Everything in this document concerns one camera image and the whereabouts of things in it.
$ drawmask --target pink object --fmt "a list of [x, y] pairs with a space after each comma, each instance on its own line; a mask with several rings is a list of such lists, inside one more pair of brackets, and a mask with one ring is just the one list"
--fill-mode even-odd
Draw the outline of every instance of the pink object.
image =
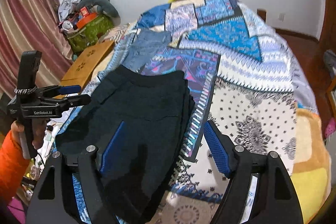
[[324, 137], [328, 138], [335, 131], [336, 131], [336, 122], [334, 118], [331, 118], [327, 127], [325, 128]]
[[16, 198], [13, 198], [8, 205], [8, 209], [15, 216], [15, 218], [19, 220], [21, 224], [26, 223], [26, 215], [25, 212], [23, 211], [24, 209], [20, 201], [18, 201]]

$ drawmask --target blue gripper pad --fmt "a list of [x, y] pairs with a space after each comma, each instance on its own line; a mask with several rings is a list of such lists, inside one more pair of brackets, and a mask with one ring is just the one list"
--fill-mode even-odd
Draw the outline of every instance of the blue gripper pad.
[[67, 94], [73, 94], [73, 93], [80, 93], [81, 92], [81, 86], [80, 85], [68, 85], [63, 86], [58, 89], [58, 93], [61, 95], [67, 95]]
[[107, 174], [115, 166], [115, 159], [120, 157], [120, 143], [126, 143], [127, 136], [125, 122], [122, 121], [102, 155], [99, 170], [102, 175]]
[[205, 123], [203, 130], [205, 140], [208, 143], [218, 171], [224, 174], [226, 177], [231, 177], [232, 171], [229, 167], [229, 156], [221, 145], [221, 142], [219, 141], [209, 122]]

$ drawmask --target denim jeans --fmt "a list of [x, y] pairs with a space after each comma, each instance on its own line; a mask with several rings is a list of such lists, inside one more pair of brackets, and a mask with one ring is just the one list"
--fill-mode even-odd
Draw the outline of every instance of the denim jeans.
[[158, 50], [166, 47], [170, 42], [170, 32], [153, 32], [141, 29], [140, 34], [130, 45], [128, 55], [122, 65], [133, 72], [138, 72]]

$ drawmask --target orange sleeve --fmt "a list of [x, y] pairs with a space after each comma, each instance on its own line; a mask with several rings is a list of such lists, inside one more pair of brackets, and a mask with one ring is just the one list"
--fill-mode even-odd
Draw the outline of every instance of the orange sleeve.
[[23, 158], [21, 147], [9, 131], [0, 149], [0, 197], [4, 202], [15, 196], [29, 162]]

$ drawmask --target orange box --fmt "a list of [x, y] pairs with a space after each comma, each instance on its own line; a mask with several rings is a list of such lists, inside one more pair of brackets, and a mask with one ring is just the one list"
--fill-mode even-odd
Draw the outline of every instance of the orange box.
[[97, 13], [92, 13], [89, 14], [86, 17], [83, 17], [80, 21], [77, 22], [77, 28], [81, 29], [82, 27], [84, 27], [86, 24], [88, 24], [90, 21], [94, 20], [96, 17], [98, 16]]
[[113, 47], [113, 41], [87, 47], [69, 68], [59, 85], [80, 85], [83, 90], [90, 81], [95, 67], [111, 52]]

